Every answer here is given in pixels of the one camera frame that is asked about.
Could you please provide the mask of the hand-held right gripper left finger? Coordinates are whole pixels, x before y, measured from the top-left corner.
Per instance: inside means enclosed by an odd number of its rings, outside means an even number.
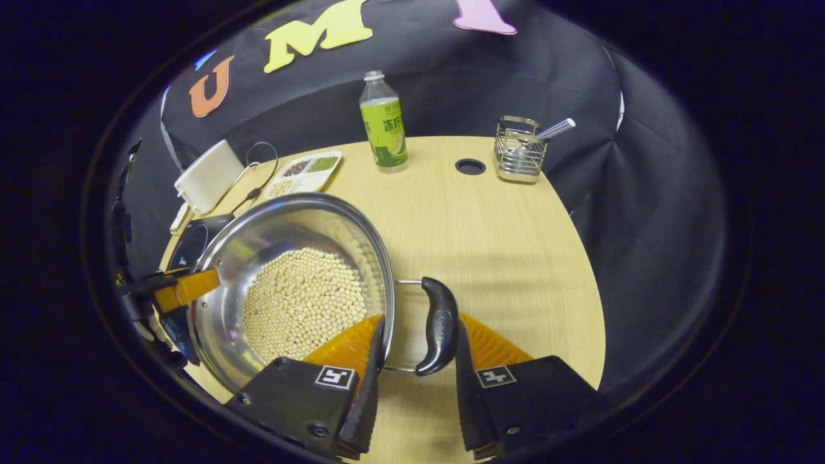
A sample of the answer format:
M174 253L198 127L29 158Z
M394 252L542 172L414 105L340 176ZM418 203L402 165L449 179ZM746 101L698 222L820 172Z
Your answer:
M277 358L226 407L307 452L358 460L377 417L383 323L375 315L353 324L304 361Z

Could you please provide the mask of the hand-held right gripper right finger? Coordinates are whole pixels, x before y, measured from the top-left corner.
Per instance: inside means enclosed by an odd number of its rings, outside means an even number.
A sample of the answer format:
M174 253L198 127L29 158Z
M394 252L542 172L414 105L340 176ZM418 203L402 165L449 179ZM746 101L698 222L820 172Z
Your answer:
M535 358L480 321L460 320L458 413L463 446L475 460L562 443L609 408L559 356Z

